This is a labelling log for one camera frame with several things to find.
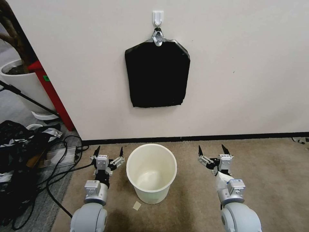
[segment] small paper scrap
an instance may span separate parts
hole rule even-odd
[[[134,204],[134,206],[133,206],[133,209],[135,209],[136,211],[138,211],[138,209],[140,208],[141,205],[142,205],[142,204],[139,203],[139,202],[137,201],[137,202],[135,202],[135,204]]]

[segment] black tripod leg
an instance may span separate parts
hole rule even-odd
[[[24,94],[23,94],[18,88],[16,88],[15,86],[8,85],[8,84],[6,84],[6,83],[3,82],[3,81],[0,81],[0,85],[3,86],[3,88],[2,88],[0,91],[9,90],[9,91],[11,91],[11,92],[13,92],[13,93],[15,93],[15,94],[17,94],[17,95],[23,97],[24,99],[26,99],[26,100],[32,102],[33,104],[35,104],[35,105],[41,107],[42,109],[48,111],[49,113],[52,113],[53,115],[56,115],[57,117],[59,117],[59,115],[58,115],[55,111],[48,109],[47,107],[43,106],[42,104],[38,103],[37,101],[35,101],[35,100],[31,99],[30,97],[24,95]]]

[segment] white wall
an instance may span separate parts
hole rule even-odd
[[[308,0],[8,2],[84,140],[309,131]],[[129,98],[152,10],[191,57],[181,106]]]

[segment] power cord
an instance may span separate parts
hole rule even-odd
[[[57,162],[57,164],[55,165],[55,168],[53,169],[52,174],[51,174],[46,180],[44,180],[44,181],[42,181],[42,182],[40,182],[40,183],[37,184],[37,187],[38,187],[39,185],[41,185],[41,184],[43,184],[43,183],[46,182],[46,186],[45,186],[44,188],[42,188],[42,189],[39,188],[37,194],[33,197],[32,200],[29,201],[28,207],[29,207],[30,205],[32,205],[32,208],[31,208],[31,211],[30,211],[30,214],[29,214],[28,218],[25,220],[25,222],[24,222],[21,226],[15,227],[15,223],[16,223],[16,220],[17,220],[17,218],[18,218],[18,217],[15,217],[15,218],[13,219],[13,221],[12,221],[12,230],[15,230],[15,231],[16,231],[16,230],[19,230],[19,229],[23,228],[23,227],[26,225],[26,223],[29,221],[29,219],[30,219],[31,216],[32,216],[32,213],[33,213],[33,210],[34,210],[34,206],[35,206],[35,200],[36,200],[38,194],[41,193],[41,192],[43,192],[45,189],[47,190],[47,193],[50,195],[50,197],[52,198],[52,200],[53,200],[65,213],[67,213],[68,216],[70,216],[70,217],[72,218],[71,213],[70,213],[65,207],[63,207],[63,206],[57,201],[57,199],[52,195],[52,193],[50,192],[49,186],[51,186],[52,184],[54,184],[54,183],[60,181],[62,178],[64,178],[64,177],[65,177],[68,173],[70,173],[70,172],[73,172],[73,171],[76,171],[76,170],[80,170],[80,169],[83,169],[83,168],[90,167],[90,166],[92,165],[92,163],[91,163],[91,164],[88,164],[88,165],[85,165],[85,166],[82,166],[82,167],[79,167],[79,168],[73,169],[73,168],[79,163],[79,161],[81,160],[83,151],[86,151],[86,150],[89,148],[89,146],[86,146],[87,148],[86,148],[86,149],[83,149],[84,146],[81,144],[81,146],[76,147],[76,150],[75,150],[75,155],[77,155],[78,153],[80,153],[80,156],[79,156],[78,160],[75,162],[75,164],[72,165],[72,167],[70,167],[69,170],[64,171],[64,172],[60,172],[60,173],[54,175],[54,173],[55,173],[55,171],[56,171],[58,165],[60,164],[60,162],[61,162],[62,159],[65,157],[65,155],[66,155],[66,153],[67,153],[67,151],[68,151],[68,144],[67,144],[67,142],[66,142],[66,139],[69,138],[69,137],[76,137],[76,138],[78,138],[78,139],[80,140],[80,142],[82,143],[82,140],[81,140],[81,138],[80,138],[79,136],[69,135],[69,136],[65,137],[63,141],[54,143],[54,144],[51,146],[51,147],[53,147],[53,146],[56,145],[56,144],[63,143],[64,146],[65,146],[65,152],[64,152],[64,154],[62,155],[62,157],[60,158],[60,160]],[[60,175],[62,175],[62,174],[63,174],[62,177],[60,177],[60,178],[58,178],[57,180],[54,180],[53,182],[50,183],[50,181],[51,181],[52,179],[54,179],[55,177],[60,176]]]

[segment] plastic bucket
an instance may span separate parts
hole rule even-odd
[[[136,148],[126,163],[126,174],[137,196],[147,204],[157,204],[166,197],[177,173],[173,153],[159,144]]]

